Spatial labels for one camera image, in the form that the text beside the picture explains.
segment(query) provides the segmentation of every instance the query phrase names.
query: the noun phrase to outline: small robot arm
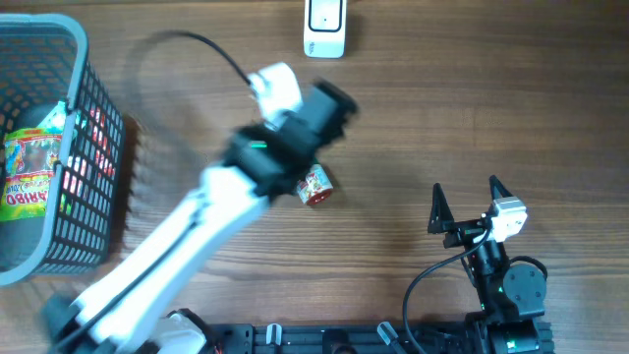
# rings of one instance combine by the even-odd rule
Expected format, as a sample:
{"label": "small robot arm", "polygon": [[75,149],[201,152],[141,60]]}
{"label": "small robot arm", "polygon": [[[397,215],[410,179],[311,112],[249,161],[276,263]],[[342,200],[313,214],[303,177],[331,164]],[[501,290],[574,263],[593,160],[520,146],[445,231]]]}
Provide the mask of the small robot arm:
{"label": "small robot arm", "polygon": [[509,258],[504,247],[522,230],[527,208],[496,176],[489,177],[489,191],[491,205],[481,218],[455,221],[441,186],[435,184],[428,233],[444,233],[446,249],[465,250],[460,261],[482,309],[465,320],[478,352],[549,353],[549,338],[541,335],[549,330],[538,321],[545,312],[546,267],[528,256]]}
{"label": "small robot arm", "polygon": [[[222,161],[202,172],[200,185],[113,271],[74,301],[49,300],[43,315],[52,352],[129,353],[145,346],[168,304],[205,261],[277,197],[292,193],[317,151],[343,136],[358,109],[323,81],[302,100],[283,63],[249,79],[265,122],[238,130]],[[180,329],[186,331],[185,324]],[[177,330],[170,333],[177,336]],[[165,340],[153,351],[196,353],[203,343]]]}

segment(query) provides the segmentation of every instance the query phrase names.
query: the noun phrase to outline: gray basket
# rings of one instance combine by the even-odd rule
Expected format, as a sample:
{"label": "gray basket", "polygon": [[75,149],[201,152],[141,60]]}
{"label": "gray basket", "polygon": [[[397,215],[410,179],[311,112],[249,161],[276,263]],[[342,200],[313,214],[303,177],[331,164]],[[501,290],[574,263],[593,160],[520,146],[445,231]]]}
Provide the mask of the gray basket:
{"label": "gray basket", "polygon": [[87,61],[81,25],[63,15],[0,15],[0,193],[6,135],[36,127],[59,100],[68,118],[46,214],[0,222],[0,286],[83,273],[105,260],[125,141],[122,117]]}

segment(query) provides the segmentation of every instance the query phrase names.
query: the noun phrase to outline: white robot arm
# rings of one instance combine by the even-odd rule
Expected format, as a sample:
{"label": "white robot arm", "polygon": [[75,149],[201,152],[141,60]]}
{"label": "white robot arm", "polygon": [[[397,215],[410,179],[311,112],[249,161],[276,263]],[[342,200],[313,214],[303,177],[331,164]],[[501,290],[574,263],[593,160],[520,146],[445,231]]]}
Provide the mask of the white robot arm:
{"label": "white robot arm", "polygon": [[[138,350],[204,262],[273,199],[291,193],[316,151],[342,136],[346,117],[357,111],[349,96],[326,82],[302,101],[283,63],[249,79],[266,123],[238,131],[224,159],[203,171],[200,186],[118,267],[71,304],[49,302],[44,316],[57,341],[53,352]],[[160,350],[182,353],[176,345]]]}

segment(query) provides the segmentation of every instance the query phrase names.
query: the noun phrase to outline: snack bag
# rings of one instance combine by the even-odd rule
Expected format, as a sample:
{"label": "snack bag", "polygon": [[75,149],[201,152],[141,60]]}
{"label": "snack bag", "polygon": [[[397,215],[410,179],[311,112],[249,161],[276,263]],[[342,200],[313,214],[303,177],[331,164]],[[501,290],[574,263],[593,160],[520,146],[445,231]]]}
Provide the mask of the snack bag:
{"label": "snack bag", "polygon": [[44,129],[22,129],[7,136],[6,183],[0,221],[44,216],[61,135]]}

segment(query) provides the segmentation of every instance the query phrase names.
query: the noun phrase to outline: wooden table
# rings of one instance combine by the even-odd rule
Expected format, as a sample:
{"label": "wooden table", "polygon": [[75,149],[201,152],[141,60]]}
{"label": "wooden table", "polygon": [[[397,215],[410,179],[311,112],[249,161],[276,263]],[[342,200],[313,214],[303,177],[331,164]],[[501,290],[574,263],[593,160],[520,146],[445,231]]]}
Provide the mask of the wooden table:
{"label": "wooden table", "polygon": [[[282,198],[207,262],[172,309],[189,307],[211,323],[399,321],[411,279],[456,252],[426,232],[432,184],[442,184],[462,220],[486,210],[487,178],[496,174],[529,207],[507,251],[548,266],[545,319],[557,353],[627,352],[627,7],[350,1],[346,56],[314,60],[303,53],[303,1],[106,2],[10,0],[4,9],[79,20],[118,105],[186,142],[141,136],[137,155],[159,177],[138,172],[127,227],[114,230],[112,261],[100,274],[167,214],[232,128],[259,119],[247,88],[200,43],[157,46],[130,74],[140,40],[192,30],[249,72],[284,61],[304,89],[325,77],[362,114],[345,141],[320,155],[335,179],[332,198],[316,208]],[[0,352],[42,352],[33,319],[42,302],[95,276],[1,290]],[[479,303],[457,264],[423,281],[410,307],[415,320],[456,321]]]}

